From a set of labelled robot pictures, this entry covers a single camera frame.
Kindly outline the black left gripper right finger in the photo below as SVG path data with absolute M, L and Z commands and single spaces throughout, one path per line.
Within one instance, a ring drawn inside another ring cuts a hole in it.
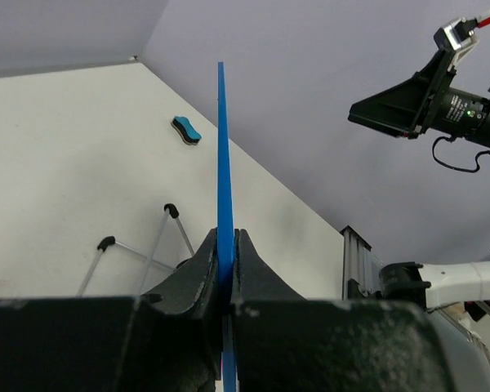
M 245 229 L 236 229 L 234 234 L 236 261 L 229 303 L 232 310 L 250 301 L 306 302 L 263 261 Z

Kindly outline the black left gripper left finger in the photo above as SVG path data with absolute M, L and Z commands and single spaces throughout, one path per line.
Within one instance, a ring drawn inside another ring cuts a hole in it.
M 207 319 L 217 314 L 216 230 L 210 229 L 193 256 L 141 297 L 167 317 Z

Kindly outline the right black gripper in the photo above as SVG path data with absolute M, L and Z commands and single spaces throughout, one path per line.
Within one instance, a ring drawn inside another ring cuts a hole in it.
M 439 49 L 408 80 L 352 104 L 348 120 L 392 137 L 415 140 L 432 125 L 457 74 L 455 51 Z

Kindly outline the blue framed whiteboard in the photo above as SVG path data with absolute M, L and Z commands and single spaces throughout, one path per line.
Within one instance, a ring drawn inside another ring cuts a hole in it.
M 217 64 L 217 258 L 218 284 L 222 300 L 222 382 L 225 391 L 236 391 L 236 359 L 230 316 L 230 297 L 234 272 L 234 214 L 229 155 L 229 127 L 225 88 L 225 64 Z

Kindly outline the blue whiteboard eraser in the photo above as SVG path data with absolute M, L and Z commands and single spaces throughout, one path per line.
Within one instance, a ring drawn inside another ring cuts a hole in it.
M 187 117 L 175 116 L 171 121 L 171 125 L 187 145 L 197 145 L 202 139 L 202 136 L 196 131 Z

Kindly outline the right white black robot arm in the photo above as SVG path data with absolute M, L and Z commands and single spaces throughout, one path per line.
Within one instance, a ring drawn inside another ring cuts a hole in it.
M 351 226 L 386 262 L 476 261 L 490 251 L 490 158 L 456 173 L 476 148 L 405 141 L 348 121 L 350 106 L 427 61 L 397 51 L 225 66 L 232 139 L 338 231 Z M 447 161 L 430 156 L 436 148 Z

